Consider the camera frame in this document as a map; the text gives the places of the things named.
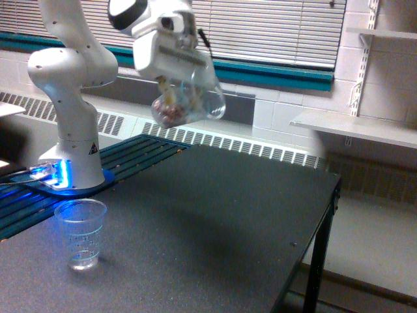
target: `table leg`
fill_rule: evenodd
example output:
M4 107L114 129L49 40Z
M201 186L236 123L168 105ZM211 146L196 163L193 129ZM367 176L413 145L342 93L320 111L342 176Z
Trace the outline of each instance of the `table leg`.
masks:
M315 312L315 307L319 298L320 283L323 274L324 260L326 259L330 229L332 228L333 215L335 211L334 206L335 203L333 201L315 236L313 257L311 258L311 267L308 277L306 298L304 299L303 313Z

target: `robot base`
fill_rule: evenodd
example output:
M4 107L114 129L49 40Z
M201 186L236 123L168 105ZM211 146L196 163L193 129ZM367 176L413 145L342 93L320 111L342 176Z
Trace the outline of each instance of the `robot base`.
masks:
M41 182L27 183L24 184L28 188L35 190L42 194L47 194L56 198L62 199L80 199L94 196L102 190L105 190L115 184L115 175L108 170L103 170L104 182L96 187L87 188L87 189L74 189L74 190L54 190ZM30 180L29 175L19 175L13 177L12 181L19 183L20 181Z

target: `teal window frame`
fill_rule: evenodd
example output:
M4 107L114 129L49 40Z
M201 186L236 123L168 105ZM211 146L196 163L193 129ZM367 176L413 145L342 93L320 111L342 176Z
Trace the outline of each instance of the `teal window frame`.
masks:
M0 32L0 49L33 52L50 47L63 47L59 40ZM131 48L106 46L113 52L120 65L133 66ZM238 61L214 60L214 68L220 80L271 85L298 89L331 91L334 73L324 70L261 65Z

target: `window blinds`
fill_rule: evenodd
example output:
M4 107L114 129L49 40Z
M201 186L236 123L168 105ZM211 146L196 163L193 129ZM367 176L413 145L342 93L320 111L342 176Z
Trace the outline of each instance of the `window blinds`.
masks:
M81 0L103 44L131 47L107 16L108 0ZM276 65L334 68L346 0L193 0L197 27L214 56ZM51 37L37 0L0 0L0 31Z

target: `clear plastic cup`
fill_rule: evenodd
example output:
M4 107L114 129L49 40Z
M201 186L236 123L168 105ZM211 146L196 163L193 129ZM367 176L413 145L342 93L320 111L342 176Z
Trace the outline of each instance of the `clear plastic cup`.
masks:
M98 263L104 215L104 203L90 200L70 200L55 210L65 246L68 266L77 271Z

